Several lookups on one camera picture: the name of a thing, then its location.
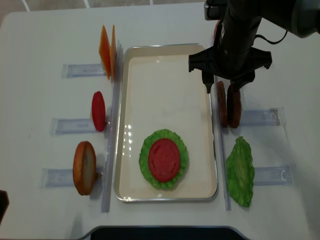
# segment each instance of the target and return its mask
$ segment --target plastic food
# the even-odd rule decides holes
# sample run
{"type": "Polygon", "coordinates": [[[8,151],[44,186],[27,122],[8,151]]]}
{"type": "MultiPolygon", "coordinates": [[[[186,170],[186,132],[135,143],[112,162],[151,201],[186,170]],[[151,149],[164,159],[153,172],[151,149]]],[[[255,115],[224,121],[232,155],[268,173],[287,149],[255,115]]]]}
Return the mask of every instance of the plastic food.
{"type": "Polygon", "coordinates": [[[88,141],[78,144],[73,160],[73,182],[80,195],[89,195],[96,179],[96,153],[88,141]]]}
{"type": "Polygon", "coordinates": [[[251,147],[243,136],[238,137],[235,142],[225,162],[228,192],[239,205],[249,207],[254,195],[255,177],[251,147]]]}
{"type": "Polygon", "coordinates": [[[101,57],[102,64],[104,66],[104,70],[108,79],[110,79],[111,75],[111,60],[110,60],[110,43],[108,34],[105,26],[102,26],[101,36],[100,36],[100,46],[99,46],[99,54],[101,57]]]}
{"type": "Polygon", "coordinates": [[[225,85],[222,81],[219,81],[217,84],[217,93],[218,93],[218,102],[220,107],[220,120],[222,127],[228,127],[228,112],[226,106],[226,92],[225,85]]]}
{"type": "Polygon", "coordinates": [[[228,88],[226,106],[229,126],[236,129],[239,127],[241,119],[241,96],[240,90],[234,91],[232,84],[228,88]]]}
{"type": "Polygon", "coordinates": [[[93,95],[91,111],[95,129],[98,132],[103,132],[106,127],[106,106],[100,91],[95,92],[93,95]]]}
{"type": "Polygon", "coordinates": [[[169,138],[157,140],[148,157],[149,169],[159,182],[173,179],[180,169],[180,153],[177,145],[169,138]]]}
{"type": "Polygon", "coordinates": [[[110,63],[111,63],[112,80],[115,80],[115,76],[116,76],[116,62],[117,62],[116,33],[115,33],[115,25],[113,25],[111,50],[110,50],[110,63]]]}
{"type": "Polygon", "coordinates": [[[187,147],[184,144],[183,140],[180,138],[180,136],[177,135],[175,132],[172,132],[168,129],[162,129],[162,130],[155,131],[152,135],[148,136],[143,142],[140,156],[139,156],[139,165],[140,165],[140,170],[141,170],[143,177],[154,188],[156,188],[156,189],[171,189],[175,186],[177,181],[184,175],[184,173],[188,167],[187,147]],[[153,153],[154,153],[154,151],[156,150],[156,149],[152,149],[152,147],[157,148],[159,146],[158,144],[162,144],[161,142],[159,142],[159,143],[156,143],[156,145],[154,145],[154,143],[157,142],[158,140],[166,141],[166,142],[168,141],[168,140],[162,140],[162,139],[168,139],[168,140],[171,140],[172,142],[174,142],[177,149],[179,150],[179,154],[180,154],[180,168],[177,171],[177,174],[171,180],[166,181],[166,182],[161,182],[161,181],[157,180],[153,176],[153,174],[149,168],[150,152],[153,151],[153,153]]]}

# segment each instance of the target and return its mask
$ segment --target lettuce leaf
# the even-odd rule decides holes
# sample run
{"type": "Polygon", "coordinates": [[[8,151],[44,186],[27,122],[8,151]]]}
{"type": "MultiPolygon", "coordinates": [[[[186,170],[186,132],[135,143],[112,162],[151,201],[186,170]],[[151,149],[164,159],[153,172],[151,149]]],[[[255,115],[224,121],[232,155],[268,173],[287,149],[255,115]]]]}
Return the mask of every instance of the lettuce leaf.
{"type": "Polygon", "coordinates": [[[185,170],[188,166],[188,151],[187,147],[182,141],[181,137],[168,129],[162,129],[155,131],[153,134],[148,136],[142,145],[139,165],[140,170],[144,178],[156,189],[172,189],[177,181],[184,175],[185,170]],[[152,175],[149,169],[148,157],[152,145],[159,139],[170,139],[172,140],[179,149],[180,152],[180,169],[177,175],[170,181],[160,182],[152,175]]]}
{"type": "Polygon", "coordinates": [[[227,188],[230,196],[239,205],[247,208],[254,195],[255,168],[252,161],[249,143],[243,136],[238,137],[225,163],[227,188]]]}

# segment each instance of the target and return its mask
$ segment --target tomato slice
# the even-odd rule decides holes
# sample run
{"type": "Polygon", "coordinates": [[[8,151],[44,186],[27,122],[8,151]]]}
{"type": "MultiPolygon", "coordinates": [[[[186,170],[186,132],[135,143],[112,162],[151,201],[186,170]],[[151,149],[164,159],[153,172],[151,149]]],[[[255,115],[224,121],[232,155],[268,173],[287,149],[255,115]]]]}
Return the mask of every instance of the tomato slice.
{"type": "Polygon", "coordinates": [[[99,54],[101,57],[102,64],[108,79],[110,79],[111,74],[111,61],[110,61],[110,43],[108,34],[105,26],[102,26],[101,36],[100,36],[100,46],[99,54]]]}
{"type": "Polygon", "coordinates": [[[159,182],[173,179],[180,169],[180,152],[175,142],[168,138],[157,140],[150,149],[148,165],[159,182]]]}
{"type": "Polygon", "coordinates": [[[106,106],[104,97],[100,91],[97,91],[93,95],[91,111],[95,129],[103,132],[106,127],[106,106]]]}
{"type": "Polygon", "coordinates": [[[112,42],[111,42],[111,50],[110,50],[110,64],[111,64],[112,80],[115,80],[115,76],[116,76],[116,62],[117,62],[116,33],[115,33],[115,25],[113,25],[112,42]]]}

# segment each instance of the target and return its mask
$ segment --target tray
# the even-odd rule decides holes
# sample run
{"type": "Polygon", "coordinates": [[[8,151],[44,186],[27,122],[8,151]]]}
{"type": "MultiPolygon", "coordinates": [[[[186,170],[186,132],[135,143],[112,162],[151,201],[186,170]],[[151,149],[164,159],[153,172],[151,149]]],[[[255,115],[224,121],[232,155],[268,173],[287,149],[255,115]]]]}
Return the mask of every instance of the tray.
{"type": "Polygon", "coordinates": [[[217,190],[211,98],[201,72],[188,72],[199,44],[143,46],[124,57],[114,191],[124,202],[207,200],[217,190]],[[172,190],[153,188],[139,166],[146,137],[176,132],[189,154],[188,169],[172,190]]]}

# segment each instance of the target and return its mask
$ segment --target black object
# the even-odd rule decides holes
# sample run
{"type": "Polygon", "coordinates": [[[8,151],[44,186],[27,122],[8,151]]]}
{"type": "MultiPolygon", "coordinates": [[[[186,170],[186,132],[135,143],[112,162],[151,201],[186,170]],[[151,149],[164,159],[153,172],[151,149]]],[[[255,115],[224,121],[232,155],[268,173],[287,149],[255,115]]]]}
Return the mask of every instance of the black object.
{"type": "Polygon", "coordinates": [[[237,232],[223,227],[103,227],[91,234],[91,240],[111,236],[130,240],[245,240],[237,232]]]}
{"type": "Polygon", "coordinates": [[[6,191],[0,190],[0,224],[2,219],[4,218],[4,215],[6,213],[6,210],[9,206],[9,198],[6,191]]]}
{"type": "Polygon", "coordinates": [[[305,38],[320,32],[320,0],[207,0],[207,20],[221,20],[213,47],[189,56],[189,72],[200,69],[210,93],[214,75],[229,79],[237,91],[255,78],[255,70],[272,63],[271,53],[251,47],[262,18],[305,38]]]}

